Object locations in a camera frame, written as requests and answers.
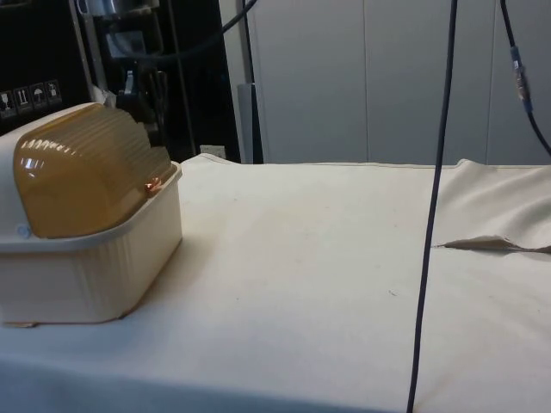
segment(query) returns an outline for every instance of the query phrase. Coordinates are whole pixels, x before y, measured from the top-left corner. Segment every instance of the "white wall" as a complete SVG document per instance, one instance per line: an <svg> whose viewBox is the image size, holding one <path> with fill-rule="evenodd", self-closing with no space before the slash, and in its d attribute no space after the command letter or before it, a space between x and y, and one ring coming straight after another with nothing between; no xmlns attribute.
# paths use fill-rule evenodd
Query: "white wall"
<svg viewBox="0 0 551 413"><path fill-rule="evenodd" d="M220 15L222 24L229 22L240 10L238 8L239 0L220 0ZM227 68L230 75L230 85L232 87L233 111L235 113L235 126L238 132L239 152L243 156L244 143L241 128L241 115L239 112L238 86L246 83L244 49L241 42L242 26L234 26L224 35L226 46Z"/></svg>
<svg viewBox="0 0 551 413"><path fill-rule="evenodd" d="M222 15L235 14L233 0L222 4ZM551 2L508 4L536 118L551 139L545 116ZM264 158L433 163L449 6L449 0L259 0L250 20ZM235 83L245 77L240 47L238 34L231 42L226 37ZM463 157L548 163L516 96L497 0L459 2L445 160Z"/></svg>

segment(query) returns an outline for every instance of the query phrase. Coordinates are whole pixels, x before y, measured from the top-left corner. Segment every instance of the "sticker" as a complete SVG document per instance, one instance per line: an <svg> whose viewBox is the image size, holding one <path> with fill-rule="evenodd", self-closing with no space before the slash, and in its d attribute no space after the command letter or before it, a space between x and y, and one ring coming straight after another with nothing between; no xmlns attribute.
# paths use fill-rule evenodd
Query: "sticker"
<svg viewBox="0 0 551 413"><path fill-rule="evenodd" d="M17 106L17 112L24 114L33 110L33 103L31 101L31 95L28 93L28 88L14 89L15 105Z"/></svg>
<svg viewBox="0 0 551 413"><path fill-rule="evenodd" d="M0 119L11 118L16 116L14 97L11 90L0 92Z"/></svg>
<svg viewBox="0 0 551 413"><path fill-rule="evenodd" d="M49 80L46 85L46 98L48 102L53 105L61 103L61 92L59 91L59 84L57 80Z"/></svg>
<svg viewBox="0 0 551 413"><path fill-rule="evenodd" d="M30 88L31 98L35 109L42 109L48 106L46 99L46 88L43 83L33 84Z"/></svg>

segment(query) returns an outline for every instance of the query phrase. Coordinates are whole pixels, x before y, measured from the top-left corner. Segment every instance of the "amber plastic lid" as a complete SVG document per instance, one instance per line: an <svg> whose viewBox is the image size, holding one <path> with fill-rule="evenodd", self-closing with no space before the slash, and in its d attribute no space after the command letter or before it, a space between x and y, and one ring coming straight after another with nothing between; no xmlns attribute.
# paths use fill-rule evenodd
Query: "amber plastic lid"
<svg viewBox="0 0 551 413"><path fill-rule="evenodd" d="M141 124L95 104L18 141L14 178L36 237L80 237L129 219L176 171Z"/></svg>

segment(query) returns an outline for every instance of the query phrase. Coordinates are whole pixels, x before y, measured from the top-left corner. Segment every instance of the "plastic container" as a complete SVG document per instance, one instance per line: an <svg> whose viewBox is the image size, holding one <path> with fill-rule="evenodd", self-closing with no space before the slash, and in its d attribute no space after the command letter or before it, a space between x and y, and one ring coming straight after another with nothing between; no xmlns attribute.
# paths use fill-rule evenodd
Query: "plastic container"
<svg viewBox="0 0 551 413"><path fill-rule="evenodd" d="M128 135L130 130L136 135ZM81 105L0 137L4 323L100 323L138 304L182 239L180 165L150 148L142 130L121 111ZM49 146L29 135L36 131L49 133ZM72 141L58 150L64 133ZM25 139L40 151L19 156L18 148L30 145ZM90 139L97 145L89 145ZM56 153L44 154L44 148ZM149 157L149 150L155 155ZM147 164L151 158L155 162ZM53 166L38 168L41 163ZM18 165L28 168L18 172ZM79 174L90 191L80 190ZM89 193L94 198L87 200ZM91 202L97 205L86 213Z"/></svg>

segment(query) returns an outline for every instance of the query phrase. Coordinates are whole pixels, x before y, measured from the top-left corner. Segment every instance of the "cable connector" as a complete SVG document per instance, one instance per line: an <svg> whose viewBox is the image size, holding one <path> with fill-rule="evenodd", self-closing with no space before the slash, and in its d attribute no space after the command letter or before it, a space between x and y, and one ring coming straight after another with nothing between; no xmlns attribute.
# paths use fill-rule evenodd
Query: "cable connector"
<svg viewBox="0 0 551 413"><path fill-rule="evenodd" d="M523 61L520 59L518 47L514 46L511 48L511 57L513 59L513 70L515 72L515 83L517 84L518 97L523 102L526 113L531 114L533 111L532 98L530 97L528 78L526 77Z"/></svg>

